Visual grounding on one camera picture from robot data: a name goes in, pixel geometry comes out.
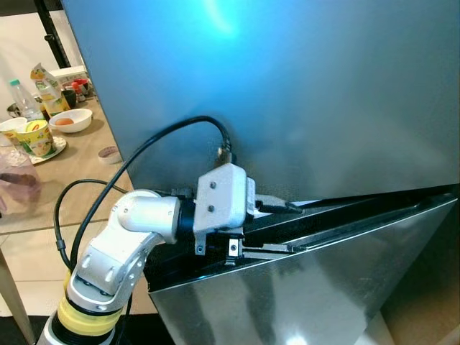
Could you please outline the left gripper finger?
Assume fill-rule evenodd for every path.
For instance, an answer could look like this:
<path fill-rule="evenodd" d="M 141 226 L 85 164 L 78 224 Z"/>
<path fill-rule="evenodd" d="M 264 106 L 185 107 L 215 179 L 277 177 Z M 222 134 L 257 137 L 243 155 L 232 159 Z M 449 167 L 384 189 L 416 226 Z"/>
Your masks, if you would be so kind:
<path fill-rule="evenodd" d="M 273 195 L 257 194 L 257 216 L 269 214 L 302 214 L 303 209 Z"/>
<path fill-rule="evenodd" d="M 295 250 L 289 244 L 263 244 L 261 247 L 244 247 L 247 259 L 276 260 L 293 255 Z"/>

